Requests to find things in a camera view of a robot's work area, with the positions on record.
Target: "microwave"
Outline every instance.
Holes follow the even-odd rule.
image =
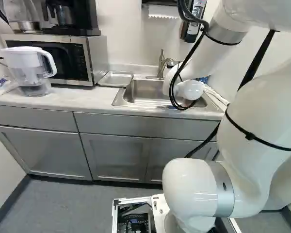
[[[108,71],[105,36],[66,36],[45,34],[1,35],[6,47],[35,46],[49,52],[57,67],[51,83],[93,86]]]

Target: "countertop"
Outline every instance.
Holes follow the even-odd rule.
[[[15,89],[0,96],[0,105],[73,112],[204,120],[221,120],[223,116],[223,113],[203,112],[196,109],[177,111],[157,108],[134,109],[131,107],[112,106],[118,90],[119,88],[101,86],[92,88],[53,87],[52,93],[46,96],[26,97],[18,89]]]

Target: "sink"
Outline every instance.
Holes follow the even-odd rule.
[[[163,80],[135,77],[131,80],[126,89],[122,88],[118,91],[112,105],[175,110],[169,97],[163,94],[162,87]],[[191,101],[181,97],[177,97],[176,100],[182,106],[188,106],[191,103]],[[219,110],[205,94],[198,99],[193,108],[216,112]]]

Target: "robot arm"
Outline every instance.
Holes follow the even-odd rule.
[[[242,41],[249,28],[248,23],[235,21],[231,18],[221,2],[210,22],[207,34],[202,38],[190,61],[180,73],[184,82],[178,82],[174,86],[175,95],[188,100],[198,99],[200,97],[198,89],[192,90],[194,88],[193,82],[187,80],[211,75],[228,53]],[[177,69],[178,67],[173,67],[164,79],[163,93],[165,95],[169,95],[170,82]]]
[[[216,41],[204,36],[181,72],[184,82],[212,74],[233,47],[222,42],[240,42],[250,25],[291,32],[291,0],[223,0],[208,32]],[[167,74],[165,94],[176,70]],[[189,89],[177,84],[175,94]],[[240,89],[217,143],[223,162],[182,158],[164,169],[167,204],[186,233],[207,232],[214,217],[249,217],[263,209],[274,174],[291,157],[291,60]]]

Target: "faucet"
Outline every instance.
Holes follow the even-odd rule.
[[[167,63],[171,62],[171,61],[173,61],[173,59],[165,58],[164,50],[161,50],[161,55],[159,57],[159,68],[158,68],[158,72],[157,72],[158,79],[164,79],[164,77],[163,77],[164,69],[165,69]]]

